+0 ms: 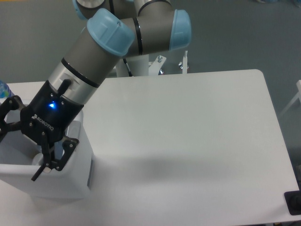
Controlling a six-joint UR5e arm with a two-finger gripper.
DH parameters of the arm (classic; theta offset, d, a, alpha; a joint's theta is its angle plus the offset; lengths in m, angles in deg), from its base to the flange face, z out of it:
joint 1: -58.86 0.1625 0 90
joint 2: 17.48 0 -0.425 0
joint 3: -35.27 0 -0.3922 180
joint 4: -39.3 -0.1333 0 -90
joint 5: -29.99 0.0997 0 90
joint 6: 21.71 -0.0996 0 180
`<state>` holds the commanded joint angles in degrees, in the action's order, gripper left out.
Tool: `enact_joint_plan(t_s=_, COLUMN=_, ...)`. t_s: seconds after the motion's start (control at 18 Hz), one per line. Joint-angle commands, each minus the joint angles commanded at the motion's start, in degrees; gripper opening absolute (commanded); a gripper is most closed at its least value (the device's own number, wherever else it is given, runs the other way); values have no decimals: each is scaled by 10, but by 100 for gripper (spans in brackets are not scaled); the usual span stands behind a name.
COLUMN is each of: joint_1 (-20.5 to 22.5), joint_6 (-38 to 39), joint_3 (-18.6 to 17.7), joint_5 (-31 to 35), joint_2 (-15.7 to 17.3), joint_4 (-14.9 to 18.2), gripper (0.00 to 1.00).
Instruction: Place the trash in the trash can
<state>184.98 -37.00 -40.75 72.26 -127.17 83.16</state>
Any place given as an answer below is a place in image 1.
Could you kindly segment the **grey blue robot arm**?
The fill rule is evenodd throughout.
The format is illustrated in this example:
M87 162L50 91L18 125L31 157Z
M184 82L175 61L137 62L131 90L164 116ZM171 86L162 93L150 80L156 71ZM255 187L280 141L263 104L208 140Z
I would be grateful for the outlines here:
M135 0L135 17L116 13L103 0L76 0L74 7L87 19L75 44L25 105L19 96L0 105L0 136L21 131L41 147L44 169L62 171L79 144L66 130L119 60L187 47L192 27L185 10L168 0Z

